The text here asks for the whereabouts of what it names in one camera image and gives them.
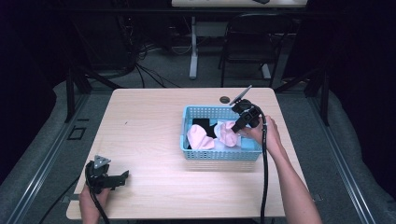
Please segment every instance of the white table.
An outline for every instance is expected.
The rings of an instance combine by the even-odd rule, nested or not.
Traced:
[[[270,0],[267,4],[257,3],[252,0],[172,0],[172,7],[257,7],[257,8],[304,8],[307,0]],[[198,66],[198,50],[196,47],[196,27],[195,17],[191,20],[191,65],[190,65],[190,79],[197,78],[197,66]],[[212,36],[224,35],[224,25],[207,23],[206,28],[209,28],[212,32],[215,28],[217,31],[212,32]]]

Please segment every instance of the blue plastic basket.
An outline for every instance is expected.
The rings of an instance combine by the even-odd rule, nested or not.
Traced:
[[[229,106],[187,105],[184,108],[181,125],[180,148],[187,160],[216,161],[255,161],[262,153],[262,146],[253,139],[241,137],[240,149],[188,149],[187,131],[192,126],[193,119],[209,119],[215,124],[220,119],[237,120],[239,115]]]

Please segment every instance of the black chair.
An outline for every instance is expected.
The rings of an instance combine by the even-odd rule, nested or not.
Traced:
[[[277,61],[285,36],[292,29],[292,20],[286,15],[245,13],[232,18],[224,35],[219,61],[221,87],[227,63],[257,63],[259,70],[273,64],[269,87],[272,87]]]

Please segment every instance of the person's arm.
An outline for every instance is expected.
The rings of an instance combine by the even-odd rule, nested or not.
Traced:
[[[96,198],[103,208],[106,206],[107,196],[110,189],[102,189],[100,194],[96,194]],[[84,189],[79,194],[79,210],[83,224],[99,223],[100,213],[91,198],[90,189],[84,185]]]
[[[322,223],[318,209],[308,189],[291,166],[288,154],[280,141],[275,121],[269,116],[266,116],[265,119],[267,122],[267,149],[276,164],[283,206],[288,223]],[[257,128],[245,128],[243,131],[253,137],[259,144],[261,143],[262,121],[261,125]]]

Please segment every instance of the gray carpet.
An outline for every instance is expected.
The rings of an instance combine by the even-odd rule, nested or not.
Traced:
[[[281,67],[287,60],[287,51],[288,48],[285,48],[281,58]],[[190,55],[190,52],[176,54],[154,49],[139,63],[156,71],[161,77],[165,77],[180,87],[219,87],[220,70],[217,68],[219,41],[206,39],[200,45],[198,78],[195,80],[189,79]],[[250,71],[250,76],[260,75],[257,75],[257,70],[251,67],[230,68],[229,72],[233,71],[234,75],[232,76],[234,77],[245,75]],[[281,74],[282,69],[278,69],[277,72]],[[102,73],[102,75],[111,78],[112,81],[123,87],[143,87],[136,70],[123,77],[113,77],[110,76],[111,74],[110,72]],[[150,76],[143,74],[143,77],[146,88],[160,88]],[[59,148],[59,153],[53,156],[54,163],[48,164],[49,172],[43,174],[44,181],[37,185],[36,194],[32,195],[31,201],[23,207],[22,210],[25,212],[20,214],[20,211],[16,211],[19,214],[16,220],[20,223],[38,223],[52,203],[80,174],[111,94],[110,89],[98,81],[90,80],[90,82],[93,86],[92,94],[80,95],[77,92],[77,99],[79,99],[78,112],[72,122],[66,125],[64,124],[66,118],[65,84],[61,83],[55,88],[58,96],[57,104],[49,120],[0,187],[1,223],[7,223],[9,217],[15,217],[15,213],[14,215],[12,213],[18,203],[24,203],[20,201],[23,193],[28,189],[40,165],[54,147]],[[246,87],[248,84],[250,83],[235,80],[226,81],[227,87],[237,85]],[[255,81],[253,84],[256,84],[254,86],[265,86],[268,85],[268,82]],[[279,77],[276,78],[275,84],[276,86],[282,84]],[[175,85],[167,81],[164,82],[164,85],[169,88],[176,88]],[[323,132],[321,121],[316,117],[318,112],[313,105],[317,102],[317,99],[305,98],[302,93],[303,87],[304,83],[301,83],[288,92],[277,94],[276,97],[288,125],[291,140],[300,160],[307,185],[314,198],[317,199],[316,203],[323,222],[329,224],[374,223],[374,221],[376,223],[396,223],[395,202],[375,183],[369,170],[362,163],[360,146],[353,127],[350,125],[337,98],[331,94],[329,104],[331,126],[329,130],[333,133],[345,156],[346,163],[374,217],[374,220],[362,221],[354,201],[351,200],[346,182],[336,166],[332,145],[329,143],[326,133]],[[79,140],[70,140],[70,137],[80,136],[81,139]],[[74,187],[66,193],[66,196],[71,196]],[[79,223],[79,221],[67,219],[65,215],[67,205],[67,198],[63,198],[63,202],[56,203],[44,223]],[[111,223],[132,222],[134,221],[115,220]],[[179,223],[180,220],[157,222]],[[186,220],[183,223],[196,222]],[[217,222],[245,223],[245,220],[217,220]],[[286,223],[286,221],[284,218],[276,218],[275,223]]]

